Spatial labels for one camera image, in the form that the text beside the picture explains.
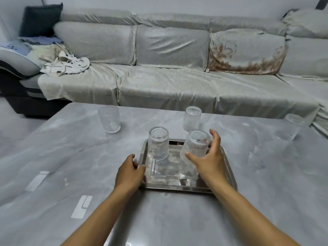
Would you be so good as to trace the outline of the white black-patterned cloth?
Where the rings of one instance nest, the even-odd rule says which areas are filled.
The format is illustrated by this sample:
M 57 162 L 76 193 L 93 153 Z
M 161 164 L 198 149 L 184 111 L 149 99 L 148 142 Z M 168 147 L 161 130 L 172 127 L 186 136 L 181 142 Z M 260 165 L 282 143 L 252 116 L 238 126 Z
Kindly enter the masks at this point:
M 90 61 L 86 57 L 76 58 L 73 54 L 61 51 L 54 62 L 43 65 L 40 73 L 49 77 L 59 77 L 65 74 L 79 74 L 87 70 Z

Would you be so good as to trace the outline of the person's left hand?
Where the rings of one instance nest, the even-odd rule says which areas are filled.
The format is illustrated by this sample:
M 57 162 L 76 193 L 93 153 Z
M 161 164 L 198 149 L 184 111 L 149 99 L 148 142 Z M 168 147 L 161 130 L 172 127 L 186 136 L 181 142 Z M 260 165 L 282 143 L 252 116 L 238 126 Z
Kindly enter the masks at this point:
M 119 167 L 116 178 L 114 191 L 124 195 L 132 195 L 140 187 L 145 175 L 139 175 L 133 167 L 135 154 L 130 154 Z

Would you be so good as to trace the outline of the person's left forearm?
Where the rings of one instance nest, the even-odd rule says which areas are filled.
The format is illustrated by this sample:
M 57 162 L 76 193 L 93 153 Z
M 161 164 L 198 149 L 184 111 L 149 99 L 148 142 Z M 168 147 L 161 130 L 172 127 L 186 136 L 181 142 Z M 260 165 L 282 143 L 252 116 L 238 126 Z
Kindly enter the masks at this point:
M 125 205 L 139 186 L 120 185 L 60 246 L 104 246 Z

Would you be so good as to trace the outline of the grey covered sofa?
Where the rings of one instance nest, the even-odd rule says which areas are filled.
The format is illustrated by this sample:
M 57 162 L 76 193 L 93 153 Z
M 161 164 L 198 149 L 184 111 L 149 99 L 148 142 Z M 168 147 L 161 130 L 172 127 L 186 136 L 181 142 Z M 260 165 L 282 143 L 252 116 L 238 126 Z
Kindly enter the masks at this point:
M 290 36 L 282 20 L 255 17 L 67 8 L 62 10 L 59 22 L 185 28 L 209 34 L 256 29 L 285 37 L 285 41 Z M 38 59 L 0 48 L 0 92 L 16 113 L 51 117 L 70 102 L 172 111 L 196 106 L 203 113 L 275 119 L 293 113 L 328 137 L 326 81 L 280 76 L 279 71 L 250 75 L 208 68 L 203 72 L 137 66 L 136 62 L 132 66 L 90 62 L 82 73 L 49 77 L 40 73 L 43 65 Z

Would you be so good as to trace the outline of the dark blue pillow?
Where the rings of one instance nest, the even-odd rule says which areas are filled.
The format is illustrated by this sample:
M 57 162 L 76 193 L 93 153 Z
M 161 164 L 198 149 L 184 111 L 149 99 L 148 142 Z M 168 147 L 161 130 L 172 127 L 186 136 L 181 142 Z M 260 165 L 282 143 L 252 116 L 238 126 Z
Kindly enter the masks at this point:
M 59 22 L 62 10 L 63 3 L 25 7 L 19 37 L 53 36 L 53 26 Z

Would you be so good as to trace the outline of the person's right forearm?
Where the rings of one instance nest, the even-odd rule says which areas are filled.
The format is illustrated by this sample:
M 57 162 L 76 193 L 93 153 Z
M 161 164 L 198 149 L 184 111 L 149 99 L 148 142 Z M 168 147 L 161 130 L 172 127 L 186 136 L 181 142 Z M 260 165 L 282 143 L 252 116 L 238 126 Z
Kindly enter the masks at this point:
M 236 230 L 248 246 L 301 246 L 262 215 L 234 190 L 223 175 L 202 175 L 202 179 L 231 215 Z

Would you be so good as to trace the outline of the brown floral back cushion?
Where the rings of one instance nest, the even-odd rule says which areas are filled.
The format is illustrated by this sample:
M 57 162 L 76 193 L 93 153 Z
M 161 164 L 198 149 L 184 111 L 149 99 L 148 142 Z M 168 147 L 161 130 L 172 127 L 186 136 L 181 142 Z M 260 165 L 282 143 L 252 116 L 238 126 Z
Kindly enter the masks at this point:
M 210 33 L 209 71 L 276 74 L 287 53 L 285 37 L 256 29 Z

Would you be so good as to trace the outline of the stainless steel tray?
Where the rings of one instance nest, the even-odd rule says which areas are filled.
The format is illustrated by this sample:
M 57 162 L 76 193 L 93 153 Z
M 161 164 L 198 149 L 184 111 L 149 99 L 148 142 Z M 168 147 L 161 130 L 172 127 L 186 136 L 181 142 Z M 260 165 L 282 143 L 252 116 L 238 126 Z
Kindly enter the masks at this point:
M 180 151 L 184 139 L 169 140 L 169 155 L 160 161 L 148 158 L 148 140 L 143 143 L 139 165 L 146 166 L 145 178 L 142 187 L 148 190 L 160 190 L 168 192 L 212 194 L 211 189 L 203 179 L 196 177 L 185 177 L 180 172 Z

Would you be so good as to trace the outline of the blue and white blanket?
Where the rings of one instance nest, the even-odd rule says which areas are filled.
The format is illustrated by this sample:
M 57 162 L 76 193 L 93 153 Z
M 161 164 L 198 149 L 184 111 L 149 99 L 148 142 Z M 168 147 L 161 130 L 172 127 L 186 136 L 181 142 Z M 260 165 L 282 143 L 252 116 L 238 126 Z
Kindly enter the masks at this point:
M 71 54 L 65 43 L 55 36 L 18 37 L 0 44 L 0 48 L 11 49 L 29 59 L 38 59 L 43 64 L 54 62 L 62 51 Z

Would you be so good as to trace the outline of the ribbed clear drinking glass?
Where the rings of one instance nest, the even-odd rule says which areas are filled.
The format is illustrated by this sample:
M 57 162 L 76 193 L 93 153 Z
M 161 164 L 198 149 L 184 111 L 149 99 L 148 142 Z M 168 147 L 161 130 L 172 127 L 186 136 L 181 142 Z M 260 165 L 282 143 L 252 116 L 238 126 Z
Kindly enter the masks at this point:
M 197 157 L 203 157 L 209 147 L 211 137 L 204 131 L 190 131 L 180 151 L 180 157 L 184 164 L 192 165 L 186 157 L 186 153 L 192 153 Z
M 202 110 L 199 107 L 188 106 L 183 118 L 184 131 L 190 132 L 199 130 L 201 114 Z
M 275 135 L 285 141 L 292 141 L 303 125 L 304 118 L 296 114 L 287 114 L 282 120 L 282 127 L 275 133 Z
M 98 109 L 98 115 L 106 133 L 116 133 L 120 130 L 120 113 L 118 106 L 101 106 Z
M 169 131 L 153 127 L 149 131 L 147 155 L 151 160 L 164 160 L 169 154 Z

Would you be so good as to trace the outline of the grey pillow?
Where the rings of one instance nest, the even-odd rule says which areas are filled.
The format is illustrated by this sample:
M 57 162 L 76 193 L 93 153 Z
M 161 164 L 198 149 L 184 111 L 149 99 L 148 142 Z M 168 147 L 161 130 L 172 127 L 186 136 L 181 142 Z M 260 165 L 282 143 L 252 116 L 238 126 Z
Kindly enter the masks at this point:
M 328 39 L 328 11 L 300 9 L 289 12 L 282 22 L 287 34 L 299 38 Z

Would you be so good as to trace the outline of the grey sofa back cushion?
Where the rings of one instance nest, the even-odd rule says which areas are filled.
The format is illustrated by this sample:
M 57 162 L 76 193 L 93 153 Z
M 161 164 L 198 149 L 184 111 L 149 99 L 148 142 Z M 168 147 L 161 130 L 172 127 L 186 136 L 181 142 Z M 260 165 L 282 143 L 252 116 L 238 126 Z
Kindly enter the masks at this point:
M 136 25 L 58 22 L 53 30 L 77 58 L 92 63 L 135 65 Z
M 280 76 L 328 82 L 328 39 L 287 36 L 286 44 Z
M 208 31 L 139 25 L 136 31 L 136 65 L 205 71 Z

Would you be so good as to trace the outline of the person's right hand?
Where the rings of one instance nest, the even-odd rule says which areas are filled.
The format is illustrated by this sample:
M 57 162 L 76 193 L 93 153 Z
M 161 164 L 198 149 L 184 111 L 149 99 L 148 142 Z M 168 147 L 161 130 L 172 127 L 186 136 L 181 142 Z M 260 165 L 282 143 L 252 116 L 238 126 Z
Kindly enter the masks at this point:
M 215 130 L 210 129 L 209 132 L 213 137 L 210 149 L 203 156 L 202 162 L 195 165 L 196 169 L 208 187 L 228 185 L 225 161 L 220 148 L 221 138 Z

